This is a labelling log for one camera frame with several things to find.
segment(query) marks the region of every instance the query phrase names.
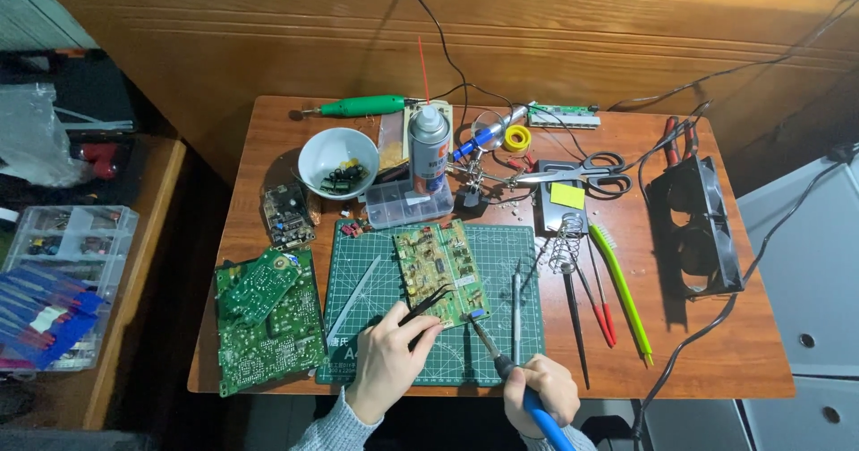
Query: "plastic bag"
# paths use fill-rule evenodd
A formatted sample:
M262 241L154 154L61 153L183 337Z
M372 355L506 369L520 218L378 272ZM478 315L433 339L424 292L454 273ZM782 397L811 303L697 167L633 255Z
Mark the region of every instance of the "plastic bag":
M92 178L89 163L70 157L56 98L53 84L0 85L0 173L53 188Z

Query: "black fan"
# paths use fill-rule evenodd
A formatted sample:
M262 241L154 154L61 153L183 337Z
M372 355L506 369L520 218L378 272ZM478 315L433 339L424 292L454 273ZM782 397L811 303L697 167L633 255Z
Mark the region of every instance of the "black fan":
M742 291L713 158L686 159L654 179L648 189L660 273L686 296ZM683 274L706 279L690 284L687 281L694 278L684 280Z

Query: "green cutting mat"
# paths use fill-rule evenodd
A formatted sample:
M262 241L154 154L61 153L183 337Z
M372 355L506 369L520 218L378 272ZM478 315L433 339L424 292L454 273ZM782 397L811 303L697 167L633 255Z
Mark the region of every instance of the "green cutting mat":
M357 361L357 335L371 319L384 315L397 301L403 300L405 284L394 252L393 238L423 224L397 226L373 230L357 238L346 236L340 227L352 220L339 220L334 232L331 256L331 273L328 277L328 294L325 305L326 328L331 328L352 291L370 268L376 256L376 266L361 291L349 316L328 348L329 363L320 367L316 382L351 382L355 378ZM530 226L495 226L466 224L468 244L478 265L480 281L495 313L480 320L486 333L492 337L501 352L511 354L513 342L510 320L512 299L511 279L516 262L522 259L522 339L523 360L531 354L545 353L543 318L540 311L540 292L536 273L527 277L535 259L534 234ZM470 325L445 330L435 339L433 350L427 357L424 371L415 379L419 386L458 386L477 384L495 386L501 379L495 372L489 352L480 342Z

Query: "aerosol can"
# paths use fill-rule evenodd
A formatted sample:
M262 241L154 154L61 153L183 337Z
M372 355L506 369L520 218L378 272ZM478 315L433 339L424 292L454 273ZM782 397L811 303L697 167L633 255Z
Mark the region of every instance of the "aerosol can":
M409 121L409 171L415 193L433 195L444 185L450 125L432 105Z

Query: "green circuit board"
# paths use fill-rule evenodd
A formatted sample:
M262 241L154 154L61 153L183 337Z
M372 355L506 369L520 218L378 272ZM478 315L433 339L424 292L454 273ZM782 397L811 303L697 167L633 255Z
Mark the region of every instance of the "green circuit board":
M393 241L410 307L414 308L442 285L454 283L456 290L424 314L440 318L446 329L467 324L470 314L474 319L489 316L489 300L461 220L398 234Z
M252 269L224 297L228 313L238 325L259 325L283 298L286 290L298 280L295 261L274 248L259 256Z
M221 397L287 374L316 368L327 359L313 255L309 247L302 247L286 254L285 258L295 270L297 280L260 325L240 324L224 298L245 277L252 275L259 260L215 270Z

